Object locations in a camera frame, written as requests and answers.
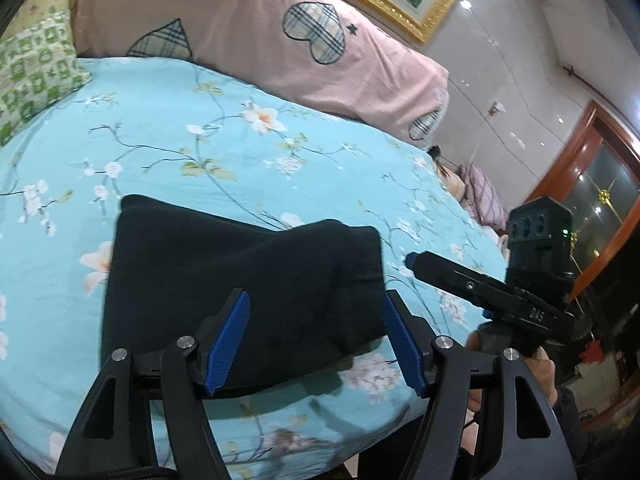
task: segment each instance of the floral bedsheet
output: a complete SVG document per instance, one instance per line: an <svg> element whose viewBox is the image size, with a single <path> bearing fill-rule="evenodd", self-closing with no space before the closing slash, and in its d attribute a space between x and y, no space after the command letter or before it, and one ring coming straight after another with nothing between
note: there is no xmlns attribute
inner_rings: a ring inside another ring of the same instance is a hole
<svg viewBox="0 0 640 480"><path fill-rule="evenodd" d="M423 152L378 130L166 59L87 60L94 80L0 151L0 422L53 471L100 363L104 283L124 194L288 229L373 225L386 282L464 341L479 309L417 281L430 250L504 276L498 249ZM234 478L310 478L420 415L386 338L353 359L207 413ZM159 461L172 457L154 406Z"/></svg>

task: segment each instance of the green checkered pillow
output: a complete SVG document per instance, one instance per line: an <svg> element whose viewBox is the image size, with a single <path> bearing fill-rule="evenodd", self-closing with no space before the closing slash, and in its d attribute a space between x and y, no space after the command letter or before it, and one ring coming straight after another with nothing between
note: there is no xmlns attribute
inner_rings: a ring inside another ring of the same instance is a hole
<svg viewBox="0 0 640 480"><path fill-rule="evenodd" d="M78 62L69 10L0 41L0 147L91 75Z"/></svg>

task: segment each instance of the silver screw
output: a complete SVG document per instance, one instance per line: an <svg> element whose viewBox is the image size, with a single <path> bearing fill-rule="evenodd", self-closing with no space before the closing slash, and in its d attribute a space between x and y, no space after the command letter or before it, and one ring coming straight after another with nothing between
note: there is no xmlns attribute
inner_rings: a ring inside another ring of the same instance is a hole
<svg viewBox="0 0 640 480"><path fill-rule="evenodd" d="M111 359L113 359L114 361L122 361L123 359L126 359L126 357L127 351L124 348L118 348L117 350L111 352Z"/></svg>
<svg viewBox="0 0 640 480"><path fill-rule="evenodd" d="M191 348L195 342L196 340L190 335L183 335L180 339L178 339L177 344L180 348L186 350L187 348Z"/></svg>
<svg viewBox="0 0 640 480"><path fill-rule="evenodd" d="M517 361L520 358L520 353L515 348L505 348L502 351L508 361Z"/></svg>
<svg viewBox="0 0 640 480"><path fill-rule="evenodd" d="M436 338L436 345L438 346L438 348L447 350L453 346L453 339L445 335L439 335Z"/></svg>

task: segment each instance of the folded black cloth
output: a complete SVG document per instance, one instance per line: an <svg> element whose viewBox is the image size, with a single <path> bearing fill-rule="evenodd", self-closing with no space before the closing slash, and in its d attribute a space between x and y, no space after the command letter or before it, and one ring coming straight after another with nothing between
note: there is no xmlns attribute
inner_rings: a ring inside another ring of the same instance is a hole
<svg viewBox="0 0 640 480"><path fill-rule="evenodd" d="M323 220L277 232L140 195L124 197L121 210L103 362L116 348L150 352L195 334L235 287L249 293L251 317L227 390L300 377L385 333L373 227Z"/></svg>

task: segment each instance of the marble wall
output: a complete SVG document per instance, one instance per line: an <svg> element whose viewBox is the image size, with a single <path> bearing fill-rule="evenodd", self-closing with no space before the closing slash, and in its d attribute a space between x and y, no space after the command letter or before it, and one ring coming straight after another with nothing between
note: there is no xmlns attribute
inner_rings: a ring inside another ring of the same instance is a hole
<svg viewBox="0 0 640 480"><path fill-rule="evenodd" d="M562 70L544 0L466 1L418 47L450 73L435 142L455 164L473 158L510 209L545 175L593 96ZM491 117L494 101L505 112Z"/></svg>

